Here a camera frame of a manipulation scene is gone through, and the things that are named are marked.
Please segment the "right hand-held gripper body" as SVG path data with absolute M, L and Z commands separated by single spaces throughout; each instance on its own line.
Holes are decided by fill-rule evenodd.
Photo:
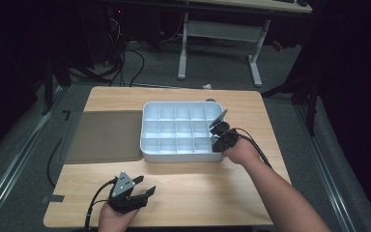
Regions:
M 238 134 L 235 129 L 231 129 L 230 125 L 224 121 L 227 109 L 224 109 L 209 125 L 209 130 L 212 135 L 212 149 L 216 153 L 222 153 L 236 145 Z

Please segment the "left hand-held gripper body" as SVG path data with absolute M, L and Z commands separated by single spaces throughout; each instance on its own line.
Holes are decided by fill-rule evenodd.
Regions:
M 148 198 L 142 197 L 142 194 L 131 195 L 134 187 L 132 186 L 131 177 L 125 171 L 122 171 L 109 193 L 108 205 L 115 212 L 121 214 L 146 207 Z

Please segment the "white divided storage box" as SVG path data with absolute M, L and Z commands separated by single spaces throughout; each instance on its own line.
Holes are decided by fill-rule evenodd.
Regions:
M 216 101 L 149 101 L 140 149 L 147 162 L 217 162 L 211 128 L 225 109 Z

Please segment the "person's right hand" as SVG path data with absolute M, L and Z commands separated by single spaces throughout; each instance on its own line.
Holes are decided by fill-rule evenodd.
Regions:
M 260 161 L 259 153 L 254 146 L 246 139 L 239 138 L 234 147 L 227 149 L 222 153 L 230 161 L 242 166 L 248 166 Z

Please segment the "person's left hand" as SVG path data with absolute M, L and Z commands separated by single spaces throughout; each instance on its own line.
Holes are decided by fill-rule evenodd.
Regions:
M 98 232 L 126 232 L 138 212 L 139 210 L 133 210 L 120 214 L 104 203 L 100 210 Z

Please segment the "grey tape piece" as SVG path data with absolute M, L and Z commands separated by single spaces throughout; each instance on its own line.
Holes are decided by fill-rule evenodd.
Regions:
M 64 201 L 64 198 L 65 196 L 64 195 L 45 195 L 43 198 L 42 198 L 42 203 L 46 204 L 46 203 L 49 203 L 49 202 L 63 202 Z

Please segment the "black stand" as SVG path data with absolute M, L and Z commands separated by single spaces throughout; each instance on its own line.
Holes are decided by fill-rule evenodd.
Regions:
M 288 80 L 284 84 L 279 85 L 275 88 L 270 89 L 261 94 L 263 98 L 269 98 L 278 93 L 293 93 L 291 97 L 292 104 L 303 104 L 307 103 L 307 113 L 305 118 L 305 124 L 308 132 L 314 136 L 314 121 L 317 113 L 317 97 L 319 92 L 320 76 L 306 75 L 303 77 L 296 78 L 294 80 Z
M 43 115 L 47 115 L 54 106 L 53 78 L 56 78 L 61 87 L 69 88 L 71 86 L 70 69 L 75 69 L 95 81 L 107 82 L 107 79 L 104 78 L 105 73 L 94 73 L 62 55 L 49 57 L 43 65 L 44 100 L 46 104 Z

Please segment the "white-legged desk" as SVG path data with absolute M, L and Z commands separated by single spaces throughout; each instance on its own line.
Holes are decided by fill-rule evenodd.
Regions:
M 255 10 L 265 14 L 310 15 L 312 8 L 306 0 L 180 0 L 182 7 L 198 10 L 219 7 L 226 13 L 232 10 Z M 257 59 L 268 34 L 271 18 L 261 19 L 258 25 L 248 22 L 219 22 L 214 19 L 190 19 L 189 10 L 183 14 L 182 50 L 178 78 L 186 78 L 187 42 L 190 37 L 255 43 L 253 53 L 247 56 L 251 76 L 256 87 L 262 86 Z

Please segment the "metal floor rail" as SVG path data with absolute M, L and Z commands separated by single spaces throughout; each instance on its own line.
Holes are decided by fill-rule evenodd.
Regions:
M 29 160 L 51 110 L 44 100 L 38 100 L 0 142 L 0 209 Z
M 349 211 L 346 207 L 342 194 L 339 191 L 339 188 L 337 187 L 336 183 L 334 182 L 334 179 L 331 175 L 328 165 L 323 157 L 322 151 L 316 140 L 316 137 L 312 135 L 308 129 L 308 126 L 306 124 L 306 114 L 303 108 L 298 105 L 294 105 L 293 108 L 297 116 L 299 117 L 301 127 L 304 130 L 308 143 L 311 146 L 317 170 L 319 172 L 320 178 L 328 195 L 330 205 L 334 210 L 334 213 L 338 219 L 342 231 L 357 232 L 355 225 L 349 215 Z

